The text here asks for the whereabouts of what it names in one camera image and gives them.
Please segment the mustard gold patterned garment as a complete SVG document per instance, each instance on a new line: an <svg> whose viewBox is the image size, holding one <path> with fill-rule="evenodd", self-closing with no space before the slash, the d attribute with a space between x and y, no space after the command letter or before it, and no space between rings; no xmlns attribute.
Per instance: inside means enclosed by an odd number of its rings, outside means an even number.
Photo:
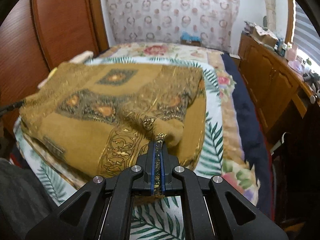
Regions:
<svg viewBox="0 0 320 240"><path fill-rule="evenodd" d="M158 135L194 169L204 141L206 89L199 67L65 62L20 108L22 131L93 177L117 176Z"/></svg>

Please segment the floral bed blanket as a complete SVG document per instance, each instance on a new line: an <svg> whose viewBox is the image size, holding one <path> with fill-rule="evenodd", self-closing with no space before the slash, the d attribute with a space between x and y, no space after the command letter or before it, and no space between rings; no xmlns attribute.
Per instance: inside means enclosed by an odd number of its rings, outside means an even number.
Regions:
<svg viewBox="0 0 320 240"><path fill-rule="evenodd" d="M181 64L191 61L203 69L206 86L206 124L202 152L194 171L209 178L221 175L252 204L258 203L260 181L245 159L232 94L236 82L226 72L218 50L174 43L127 43L113 46L105 57L147 57Z"/></svg>

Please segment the green leaf print sheet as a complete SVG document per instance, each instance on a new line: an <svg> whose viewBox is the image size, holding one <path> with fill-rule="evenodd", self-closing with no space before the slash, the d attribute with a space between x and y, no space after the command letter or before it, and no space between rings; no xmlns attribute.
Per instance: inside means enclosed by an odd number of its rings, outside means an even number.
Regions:
<svg viewBox="0 0 320 240"><path fill-rule="evenodd" d="M89 180L27 239L212 239L193 170L205 136L204 65L65 62L20 109L22 131Z"/></svg>

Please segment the navy blue bed mattress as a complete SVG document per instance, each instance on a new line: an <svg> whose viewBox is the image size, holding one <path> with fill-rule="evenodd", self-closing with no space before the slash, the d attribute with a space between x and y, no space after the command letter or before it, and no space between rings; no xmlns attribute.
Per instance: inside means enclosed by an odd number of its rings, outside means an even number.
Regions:
<svg viewBox="0 0 320 240"><path fill-rule="evenodd" d="M268 218L274 220L270 154L265 145L255 107L233 59L228 53L223 53L221 57L226 72L235 81L232 99L239 127L241 145L244 150L244 159L249 162L250 168L255 168L255 177L260 182L256 207Z"/></svg>

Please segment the beige folded cloth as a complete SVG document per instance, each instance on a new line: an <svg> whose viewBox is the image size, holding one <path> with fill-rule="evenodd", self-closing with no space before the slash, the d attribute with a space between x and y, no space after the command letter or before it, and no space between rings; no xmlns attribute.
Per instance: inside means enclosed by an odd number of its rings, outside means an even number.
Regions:
<svg viewBox="0 0 320 240"><path fill-rule="evenodd" d="M92 51L87 50L87 51L84 51L81 54L76 55L71 60L69 60L69 62L71 62L71 63L84 63L84 62L92 59L93 56L94 56L94 53ZM56 71L57 71L57 67L55 67L53 70L50 71L50 73L47 76L47 78L44 79L43 81L41 81L37 85L37 88L41 89L47 83L47 81L49 81L51 79L51 77L55 74Z"/></svg>

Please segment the brown louvered wardrobe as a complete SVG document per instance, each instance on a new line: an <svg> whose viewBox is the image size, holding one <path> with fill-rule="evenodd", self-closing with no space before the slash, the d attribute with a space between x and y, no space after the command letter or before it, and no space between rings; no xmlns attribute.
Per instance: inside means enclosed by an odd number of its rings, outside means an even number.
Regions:
<svg viewBox="0 0 320 240"><path fill-rule="evenodd" d="M1 105L36 92L61 62L109 48L101 0L10 0L1 18Z"/></svg>

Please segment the long wooden sideboard cabinet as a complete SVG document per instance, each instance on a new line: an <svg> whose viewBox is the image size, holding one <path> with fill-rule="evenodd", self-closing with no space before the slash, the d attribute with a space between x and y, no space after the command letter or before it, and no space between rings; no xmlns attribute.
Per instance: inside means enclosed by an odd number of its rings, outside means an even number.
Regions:
<svg viewBox="0 0 320 240"><path fill-rule="evenodd" d="M289 121L289 107L303 118L311 105L311 88L274 51L242 33L239 72L255 105L263 131L271 134L281 121Z"/></svg>

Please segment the black tripod gadget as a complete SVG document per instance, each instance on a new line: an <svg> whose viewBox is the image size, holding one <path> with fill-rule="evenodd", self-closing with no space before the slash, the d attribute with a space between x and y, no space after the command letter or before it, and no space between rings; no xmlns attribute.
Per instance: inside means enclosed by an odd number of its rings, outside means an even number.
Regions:
<svg viewBox="0 0 320 240"><path fill-rule="evenodd" d="M307 83L315 93L319 92L319 75L316 72L309 71L303 74L303 81Z"/></svg>

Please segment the pink circle patterned curtain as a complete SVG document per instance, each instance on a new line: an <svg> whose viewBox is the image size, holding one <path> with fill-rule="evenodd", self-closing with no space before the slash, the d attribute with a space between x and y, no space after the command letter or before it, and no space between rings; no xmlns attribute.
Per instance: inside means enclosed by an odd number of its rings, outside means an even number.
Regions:
<svg viewBox="0 0 320 240"><path fill-rule="evenodd" d="M183 33L207 48L232 51L240 0L106 0L114 39L179 43Z"/></svg>

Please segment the pink bottle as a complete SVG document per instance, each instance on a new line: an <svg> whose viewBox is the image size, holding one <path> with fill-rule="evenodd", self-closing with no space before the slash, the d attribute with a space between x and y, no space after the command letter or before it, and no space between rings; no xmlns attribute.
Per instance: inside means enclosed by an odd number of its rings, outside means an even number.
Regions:
<svg viewBox="0 0 320 240"><path fill-rule="evenodd" d="M291 47L289 47L287 49L287 52L286 52L287 61L295 61L296 60L297 49L298 49L298 46L296 44L293 44Z"/></svg>

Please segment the open cardboard box on cabinet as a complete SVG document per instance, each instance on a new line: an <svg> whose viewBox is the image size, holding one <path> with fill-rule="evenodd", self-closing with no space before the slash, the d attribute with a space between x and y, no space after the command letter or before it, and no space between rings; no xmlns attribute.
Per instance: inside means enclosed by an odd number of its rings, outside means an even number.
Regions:
<svg viewBox="0 0 320 240"><path fill-rule="evenodd" d="M269 29L264 30L259 25L254 25L253 32L251 33L251 37L260 44L265 44L271 46L272 48L279 41L276 35L270 31Z"/></svg>

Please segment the small grey fan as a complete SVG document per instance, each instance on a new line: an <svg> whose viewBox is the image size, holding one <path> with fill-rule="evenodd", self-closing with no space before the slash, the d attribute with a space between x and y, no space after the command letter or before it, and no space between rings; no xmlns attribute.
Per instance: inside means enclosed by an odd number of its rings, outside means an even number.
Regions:
<svg viewBox="0 0 320 240"><path fill-rule="evenodd" d="M267 20L267 16L265 15L265 16L263 17L263 27L264 27L264 28L267 28L267 26L268 26L268 20Z"/></svg>

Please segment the grey zebra window blind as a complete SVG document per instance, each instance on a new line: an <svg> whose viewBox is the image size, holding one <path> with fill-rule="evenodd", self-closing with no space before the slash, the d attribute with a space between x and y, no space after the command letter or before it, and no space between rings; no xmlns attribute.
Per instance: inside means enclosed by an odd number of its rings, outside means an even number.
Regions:
<svg viewBox="0 0 320 240"><path fill-rule="evenodd" d="M300 5L295 2L295 27L293 42L308 55L311 65L319 66L319 35Z"/></svg>

